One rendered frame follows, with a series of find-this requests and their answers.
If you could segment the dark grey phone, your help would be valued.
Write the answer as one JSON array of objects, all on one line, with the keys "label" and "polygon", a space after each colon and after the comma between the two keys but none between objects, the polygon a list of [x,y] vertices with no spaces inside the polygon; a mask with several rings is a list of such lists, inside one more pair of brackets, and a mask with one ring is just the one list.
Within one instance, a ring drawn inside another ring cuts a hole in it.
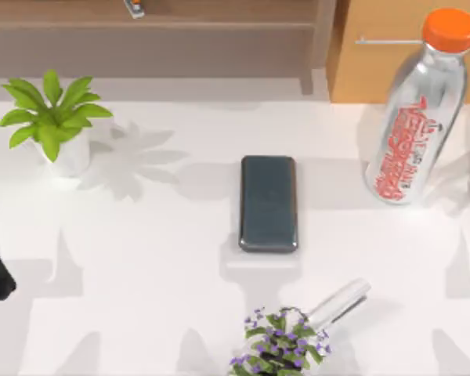
[{"label": "dark grey phone", "polygon": [[249,253],[298,249],[296,163],[289,156],[247,155],[240,163],[238,244]]}]

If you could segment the clear glass vase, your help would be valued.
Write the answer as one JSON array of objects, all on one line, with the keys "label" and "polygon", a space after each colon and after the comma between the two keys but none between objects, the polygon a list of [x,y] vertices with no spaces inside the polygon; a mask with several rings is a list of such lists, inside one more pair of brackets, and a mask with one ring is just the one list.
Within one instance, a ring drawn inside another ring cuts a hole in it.
[{"label": "clear glass vase", "polygon": [[306,314],[312,329],[327,329],[367,299],[371,285],[364,279],[355,279],[339,288]]}]

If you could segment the purple flower plant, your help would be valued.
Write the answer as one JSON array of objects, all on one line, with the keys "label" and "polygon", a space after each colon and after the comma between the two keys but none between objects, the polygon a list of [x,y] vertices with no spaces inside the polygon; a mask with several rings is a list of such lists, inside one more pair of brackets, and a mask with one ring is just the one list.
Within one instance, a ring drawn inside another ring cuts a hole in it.
[{"label": "purple flower plant", "polygon": [[243,349],[230,361],[227,376],[311,376],[332,354],[329,335],[312,328],[300,309],[255,309],[244,319]]}]

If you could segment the brown wooden shelf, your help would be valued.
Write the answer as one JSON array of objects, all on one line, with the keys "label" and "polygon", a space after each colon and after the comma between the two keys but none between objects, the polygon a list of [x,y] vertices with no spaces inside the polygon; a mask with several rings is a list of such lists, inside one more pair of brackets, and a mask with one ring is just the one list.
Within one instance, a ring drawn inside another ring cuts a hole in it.
[{"label": "brown wooden shelf", "polygon": [[339,0],[0,0],[0,78],[293,78],[325,61]]}]

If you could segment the clear bottle with orange cap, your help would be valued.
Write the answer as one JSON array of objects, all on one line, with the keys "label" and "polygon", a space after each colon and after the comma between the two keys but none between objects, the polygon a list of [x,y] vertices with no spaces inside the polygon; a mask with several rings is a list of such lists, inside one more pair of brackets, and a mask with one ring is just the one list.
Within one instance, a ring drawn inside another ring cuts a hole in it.
[{"label": "clear bottle with orange cap", "polygon": [[371,192],[390,204],[409,204],[422,192],[463,106],[470,13],[431,11],[421,39],[393,80],[378,152],[365,171]]}]

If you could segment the pale wooden cupboard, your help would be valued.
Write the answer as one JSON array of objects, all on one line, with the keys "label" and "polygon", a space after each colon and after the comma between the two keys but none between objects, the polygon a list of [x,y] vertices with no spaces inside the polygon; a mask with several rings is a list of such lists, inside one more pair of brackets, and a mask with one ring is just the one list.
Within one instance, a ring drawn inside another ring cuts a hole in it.
[{"label": "pale wooden cupboard", "polygon": [[[404,60],[418,51],[437,8],[470,13],[470,0],[337,0],[326,61],[333,103],[383,103]],[[470,52],[465,57],[470,103]]]}]

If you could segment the green plant in white pot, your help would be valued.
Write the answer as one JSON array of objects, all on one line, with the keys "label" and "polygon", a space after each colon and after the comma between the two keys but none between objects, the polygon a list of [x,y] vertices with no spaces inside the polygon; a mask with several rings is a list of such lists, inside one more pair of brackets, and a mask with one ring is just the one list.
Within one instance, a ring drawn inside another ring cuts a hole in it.
[{"label": "green plant in white pot", "polygon": [[16,127],[9,137],[9,148],[31,141],[53,175],[81,175],[90,164],[88,130],[92,120],[113,117],[98,104],[101,97],[91,90],[92,80],[84,76],[63,88],[57,72],[47,70],[42,89],[38,89],[26,79],[10,78],[2,87],[13,98],[14,108],[0,120],[1,128]]}]

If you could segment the small white and orange object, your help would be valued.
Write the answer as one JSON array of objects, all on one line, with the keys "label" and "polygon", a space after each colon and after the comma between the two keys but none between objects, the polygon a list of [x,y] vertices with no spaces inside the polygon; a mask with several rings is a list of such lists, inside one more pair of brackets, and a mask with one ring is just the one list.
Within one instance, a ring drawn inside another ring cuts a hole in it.
[{"label": "small white and orange object", "polygon": [[133,19],[139,19],[145,15],[143,0],[124,0],[124,4]]}]

